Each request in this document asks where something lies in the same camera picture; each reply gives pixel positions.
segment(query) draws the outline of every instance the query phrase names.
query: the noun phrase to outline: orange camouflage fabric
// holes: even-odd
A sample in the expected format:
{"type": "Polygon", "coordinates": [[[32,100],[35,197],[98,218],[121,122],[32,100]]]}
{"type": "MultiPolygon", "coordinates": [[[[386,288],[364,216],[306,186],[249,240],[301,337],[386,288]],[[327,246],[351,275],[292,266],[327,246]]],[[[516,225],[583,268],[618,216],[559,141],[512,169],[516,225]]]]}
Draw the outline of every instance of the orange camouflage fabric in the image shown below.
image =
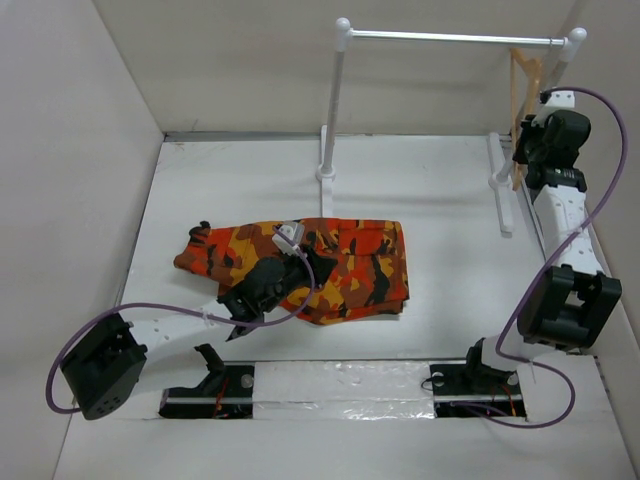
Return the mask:
{"type": "MultiPolygon", "coordinates": [[[[303,218],[302,244],[338,260],[328,282],[313,294],[298,317],[318,325],[402,312],[409,298],[402,226],[388,220],[303,218]]],[[[178,268],[220,283],[219,295],[239,283],[256,262],[278,256],[273,228],[282,222],[211,228],[208,222],[189,231],[186,249],[174,260],[178,268]]],[[[308,287],[293,291],[281,306],[298,308],[308,287]]]]}

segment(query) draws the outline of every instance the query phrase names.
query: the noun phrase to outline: folded garment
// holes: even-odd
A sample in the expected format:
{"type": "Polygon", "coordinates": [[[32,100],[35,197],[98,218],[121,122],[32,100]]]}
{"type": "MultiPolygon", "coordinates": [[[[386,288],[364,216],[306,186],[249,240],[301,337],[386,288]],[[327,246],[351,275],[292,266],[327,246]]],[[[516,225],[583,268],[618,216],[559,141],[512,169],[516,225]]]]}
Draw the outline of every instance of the folded garment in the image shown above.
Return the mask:
{"type": "MultiPolygon", "coordinates": [[[[409,298],[404,236],[399,222],[303,218],[302,244],[338,265],[298,317],[318,325],[377,315],[397,314],[409,298]]],[[[242,281],[256,262],[279,256],[273,227],[283,222],[258,222],[211,228],[208,222],[189,231],[186,249],[173,261],[178,268],[220,283],[219,295],[242,281]]],[[[292,292],[281,306],[298,308],[308,288],[292,292]]]]}

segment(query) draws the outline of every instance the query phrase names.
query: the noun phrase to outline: purple cable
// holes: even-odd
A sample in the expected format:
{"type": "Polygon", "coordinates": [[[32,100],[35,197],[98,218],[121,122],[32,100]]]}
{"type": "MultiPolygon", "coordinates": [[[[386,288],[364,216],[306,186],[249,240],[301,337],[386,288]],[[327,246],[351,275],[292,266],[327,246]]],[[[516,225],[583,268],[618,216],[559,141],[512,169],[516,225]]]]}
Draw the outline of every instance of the purple cable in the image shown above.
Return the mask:
{"type": "MultiPolygon", "coordinates": [[[[504,326],[504,328],[502,330],[502,333],[500,333],[500,336],[498,337],[498,341],[496,342],[496,354],[499,355],[502,358],[507,358],[509,360],[514,360],[516,362],[529,363],[529,359],[524,358],[524,357],[518,357],[516,355],[510,355],[510,354],[505,353],[505,352],[502,351],[502,344],[504,343],[504,341],[505,341],[505,339],[507,337],[507,334],[509,333],[509,330],[511,330],[511,328],[513,327],[513,324],[518,319],[518,316],[522,312],[522,309],[524,308],[525,304],[527,303],[527,301],[531,297],[534,288],[536,287],[536,285],[538,284],[538,282],[540,281],[542,276],[545,274],[547,269],[549,267],[551,267],[555,263],[555,261],[558,259],[558,257],[560,257],[560,254],[562,254],[562,252],[564,251],[564,249],[567,248],[569,246],[569,244],[571,244],[571,242],[573,242],[573,240],[578,235],[580,235],[580,233],[585,228],[587,228],[589,225],[591,225],[591,223],[596,218],[596,216],[600,213],[600,211],[605,206],[607,201],[609,201],[609,197],[611,197],[611,194],[615,190],[616,185],[618,184],[618,181],[620,180],[620,177],[622,175],[622,171],[624,169],[625,163],[627,161],[627,151],[629,149],[629,143],[628,143],[629,140],[628,140],[628,137],[627,137],[627,127],[625,126],[624,120],[622,119],[622,115],[620,114],[620,111],[616,108],[616,106],[613,103],[611,103],[611,101],[609,99],[607,99],[603,95],[599,94],[598,92],[595,92],[593,90],[590,90],[588,88],[583,88],[583,87],[554,87],[554,88],[551,88],[551,89],[547,90],[546,93],[552,93],[552,92],[556,92],[556,91],[566,91],[566,90],[570,90],[570,91],[573,91],[573,92],[584,93],[586,95],[594,97],[594,98],[600,100],[602,103],[604,103],[607,106],[607,108],[609,108],[609,110],[611,111],[611,113],[615,117],[616,122],[618,123],[618,127],[620,129],[620,139],[621,139],[621,143],[622,143],[621,152],[620,152],[620,161],[618,162],[618,168],[616,169],[616,172],[613,175],[613,178],[611,179],[611,183],[609,184],[609,187],[605,191],[604,195],[602,196],[602,198],[600,199],[600,201],[598,202],[596,207],[593,209],[593,211],[589,215],[587,215],[587,218],[584,220],[584,222],[582,222],[580,224],[579,229],[577,231],[573,232],[571,235],[569,235],[567,237],[567,239],[560,244],[560,246],[556,249],[556,251],[553,252],[549,256],[549,258],[544,263],[542,268],[540,268],[538,273],[536,273],[535,277],[533,277],[533,280],[529,284],[529,287],[527,288],[527,290],[525,291],[524,295],[520,299],[520,302],[518,302],[518,305],[516,306],[515,310],[511,314],[511,317],[509,317],[509,321],[504,326]]],[[[550,420],[548,422],[537,423],[537,424],[534,424],[534,425],[520,425],[520,424],[513,424],[513,423],[503,422],[501,420],[496,420],[495,418],[489,417],[487,415],[482,414],[481,412],[477,412],[477,411],[472,410],[472,408],[469,408],[469,407],[486,408],[486,406],[484,406],[484,405],[480,405],[480,404],[475,404],[474,405],[474,404],[471,404],[470,402],[456,402],[455,404],[456,405],[460,405],[462,407],[465,407],[469,411],[473,411],[476,415],[478,415],[480,417],[483,417],[483,418],[486,418],[487,420],[489,420],[491,422],[497,423],[499,425],[505,425],[507,427],[520,428],[520,429],[534,429],[534,428],[545,428],[545,427],[551,427],[553,425],[557,425],[558,423],[563,421],[565,418],[567,418],[569,416],[569,414],[571,413],[571,411],[573,410],[573,407],[574,407],[574,405],[576,403],[576,389],[573,386],[573,383],[571,382],[569,377],[567,377],[567,375],[562,373],[557,368],[554,368],[554,367],[552,367],[550,365],[546,365],[544,363],[539,363],[539,362],[531,362],[531,364],[535,365],[536,367],[544,368],[545,370],[553,372],[556,375],[559,375],[567,383],[567,386],[569,387],[569,392],[570,392],[569,405],[567,406],[565,411],[562,412],[562,414],[560,416],[558,416],[557,418],[555,418],[553,420],[550,420]]]]}
{"type": "MultiPolygon", "coordinates": [[[[282,237],[289,245],[291,245],[292,247],[295,248],[295,244],[291,240],[289,240],[289,238],[287,238],[279,230],[275,230],[275,232],[276,232],[277,235],[282,237]]],[[[306,298],[302,302],[302,305],[300,305],[295,311],[285,315],[282,318],[279,318],[278,320],[273,320],[271,322],[254,324],[254,323],[249,323],[249,322],[240,322],[240,321],[237,321],[237,320],[231,320],[229,318],[222,318],[222,317],[218,317],[216,315],[213,315],[211,313],[203,313],[202,311],[191,310],[189,308],[176,307],[174,305],[164,305],[162,303],[146,303],[146,302],[125,303],[125,304],[118,305],[116,307],[110,308],[109,310],[107,310],[105,312],[102,312],[100,315],[98,315],[97,317],[95,317],[92,320],[90,320],[80,330],[78,330],[69,339],[69,341],[67,341],[67,343],[65,343],[64,347],[62,347],[62,350],[60,350],[60,353],[58,353],[58,356],[56,356],[55,360],[53,361],[53,365],[51,365],[51,369],[49,369],[49,375],[47,376],[47,383],[46,383],[46,386],[45,386],[45,399],[47,401],[47,405],[54,412],[61,413],[61,414],[71,414],[71,413],[76,413],[76,412],[80,411],[80,408],[62,408],[62,407],[59,407],[58,405],[56,405],[55,401],[53,400],[53,380],[55,378],[56,371],[60,367],[60,364],[62,363],[62,359],[67,355],[69,350],[71,350],[71,347],[85,333],[87,333],[90,329],[92,329],[98,322],[100,322],[101,320],[107,318],[109,315],[113,315],[114,313],[118,313],[118,312],[121,312],[123,310],[129,310],[131,308],[151,308],[151,309],[156,309],[156,310],[168,310],[170,312],[181,313],[183,315],[189,315],[189,316],[192,316],[192,317],[200,317],[200,318],[206,317],[208,320],[215,320],[216,322],[225,323],[227,325],[235,325],[236,327],[251,327],[252,329],[253,328],[263,328],[263,327],[273,327],[275,325],[280,325],[281,323],[284,323],[287,320],[292,319],[293,317],[295,317],[296,315],[301,313],[302,310],[304,310],[304,308],[309,304],[309,301],[311,300],[311,297],[313,296],[313,291],[316,288],[316,282],[315,282],[315,278],[313,276],[313,269],[311,268],[311,265],[309,264],[309,260],[307,260],[306,256],[304,255],[302,250],[300,250],[300,248],[295,248],[295,250],[296,250],[296,253],[298,254],[298,256],[300,257],[300,259],[302,260],[302,263],[304,263],[304,266],[307,268],[307,271],[309,272],[309,278],[311,280],[311,284],[310,284],[310,288],[309,288],[309,294],[306,296],[306,298]]]]}

